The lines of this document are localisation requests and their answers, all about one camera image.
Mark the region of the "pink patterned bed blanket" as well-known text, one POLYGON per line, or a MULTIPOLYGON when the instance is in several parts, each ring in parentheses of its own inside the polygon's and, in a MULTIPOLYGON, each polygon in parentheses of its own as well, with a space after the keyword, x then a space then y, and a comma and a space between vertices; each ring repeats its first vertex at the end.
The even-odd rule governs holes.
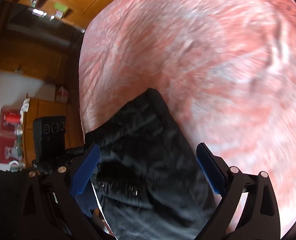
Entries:
POLYGON ((192 148, 268 172, 281 234, 296 221, 294 0, 114 0, 79 60, 84 132, 157 89, 192 148))

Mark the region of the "black pants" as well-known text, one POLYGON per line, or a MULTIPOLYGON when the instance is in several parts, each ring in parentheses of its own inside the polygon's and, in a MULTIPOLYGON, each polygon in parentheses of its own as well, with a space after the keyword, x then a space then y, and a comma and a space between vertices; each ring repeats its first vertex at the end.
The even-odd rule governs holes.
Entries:
POLYGON ((194 239, 215 200, 160 93, 148 89, 85 135, 100 160, 91 182, 117 239, 194 239))

